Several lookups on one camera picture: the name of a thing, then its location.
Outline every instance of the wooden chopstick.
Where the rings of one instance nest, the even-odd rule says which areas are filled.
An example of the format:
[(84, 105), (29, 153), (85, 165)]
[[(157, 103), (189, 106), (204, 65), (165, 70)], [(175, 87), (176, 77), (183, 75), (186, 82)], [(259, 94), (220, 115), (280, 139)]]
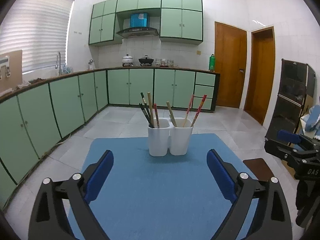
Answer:
[(155, 122), (154, 122), (154, 120), (153, 120), (151, 94), (150, 94), (150, 92), (148, 92), (147, 94), (148, 94), (148, 101), (149, 101), (149, 108), (150, 108), (150, 119), (151, 119), (152, 125), (153, 125), (153, 127), (154, 127), (154, 126), (155, 126)]
[(183, 126), (182, 126), (182, 127), (184, 127), (184, 126), (186, 125), (187, 117), (188, 117), (188, 114), (189, 114), (189, 111), (190, 111), (190, 108), (191, 108), (191, 104), (192, 104), (192, 100), (193, 100), (193, 97), (194, 97), (194, 96), (195, 96), (194, 94), (191, 95), (189, 107), (188, 107), (188, 110), (187, 110), (187, 113), (186, 113), (186, 117), (185, 117), (185, 119), (184, 119), (184, 122), (183, 122)]
[(193, 119), (192, 124), (191, 124), (190, 127), (193, 127), (193, 125), (195, 124), (195, 122), (196, 122), (196, 120), (197, 120), (197, 118), (198, 118), (198, 115), (199, 115), (199, 113), (201, 112), (201, 108), (202, 108), (202, 106), (203, 106), (203, 103), (204, 103), (206, 97), (207, 97), (207, 95), (204, 95), (204, 96), (203, 96), (202, 101), (201, 101), (201, 103), (200, 103), (200, 105), (199, 105), (198, 111), (197, 111), (197, 113), (196, 113), (196, 116), (194, 117), (194, 119)]
[(169, 101), (167, 101), (167, 106), (168, 106), (168, 109), (169, 109), (171, 122), (173, 123), (173, 125), (174, 125), (175, 127), (177, 127), (177, 123), (176, 123), (176, 120), (175, 120), (175, 118), (174, 118), (174, 116), (173, 116), (173, 112), (172, 112), (172, 109), (171, 109), (171, 106), (170, 106), (170, 102), (169, 102)]
[(147, 114), (148, 114), (149, 118), (151, 119), (146, 99), (144, 98), (144, 95), (143, 95), (142, 92), (140, 94), (141, 94), (141, 97), (142, 97), (142, 102), (144, 103), (144, 107), (146, 108)]
[(160, 128), (160, 125), (159, 125), (159, 117), (158, 117), (158, 109), (157, 109), (157, 104), (156, 104), (156, 103), (153, 104), (153, 108), (155, 109), (157, 126), (158, 126), (158, 128)]
[(152, 122), (151, 122), (151, 120), (150, 120), (150, 117), (148, 116), (148, 114), (147, 114), (146, 110), (145, 110), (145, 109), (144, 109), (144, 107), (143, 107), (143, 104), (142, 104), (142, 103), (140, 103), (140, 104), (139, 104), (139, 106), (140, 106), (140, 108), (141, 108), (141, 110), (142, 110), (142, 112), (143, 112), (144, 116), (145, 116), (145, 117), (146, 117), (146, 119), (148, 120), (148, 123), (150, 124), (150, 127), (151, 127), (151, 128), (154, 128), (154, 126), (153, 126), (153, 124), (152, 124)]

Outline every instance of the window blind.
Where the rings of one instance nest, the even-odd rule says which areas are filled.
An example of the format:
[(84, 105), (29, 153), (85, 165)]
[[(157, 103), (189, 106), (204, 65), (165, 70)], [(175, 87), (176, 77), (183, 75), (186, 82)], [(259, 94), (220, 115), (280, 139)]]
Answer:
[(66, 40), (74, 0), (16, 0), (0, 25), (0, 54), (22, 49), (22, 72), (66, 59)]

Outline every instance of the green plastic bottle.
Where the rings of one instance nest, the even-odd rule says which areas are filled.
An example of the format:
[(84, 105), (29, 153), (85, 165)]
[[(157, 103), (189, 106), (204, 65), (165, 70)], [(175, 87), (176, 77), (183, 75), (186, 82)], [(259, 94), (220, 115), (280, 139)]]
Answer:
[(209, 58), (209, 71), (214, 71), (214, 65), (216, 64), (216, 58), (213, 54), (211, 54)]

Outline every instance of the faucet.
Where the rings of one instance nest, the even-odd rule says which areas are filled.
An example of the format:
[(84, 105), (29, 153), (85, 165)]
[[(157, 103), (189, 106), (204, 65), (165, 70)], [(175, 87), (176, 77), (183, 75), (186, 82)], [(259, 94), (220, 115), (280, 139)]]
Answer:
[(61, 71), (61, 53), (58, 51), (57, 52), (57, 61), (56, 61), (56, 69), (59, 67), (59, 76), (61, 76), (62, 71)]

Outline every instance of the brown mat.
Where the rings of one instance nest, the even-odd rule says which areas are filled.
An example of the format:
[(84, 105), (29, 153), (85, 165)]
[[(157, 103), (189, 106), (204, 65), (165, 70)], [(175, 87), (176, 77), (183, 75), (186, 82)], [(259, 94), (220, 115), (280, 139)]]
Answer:
[(268, 181), (271, 177), (274, 177), (269, 166), (262, 158), (244, 160), (243, 163), (252, 171), (258, 180)]

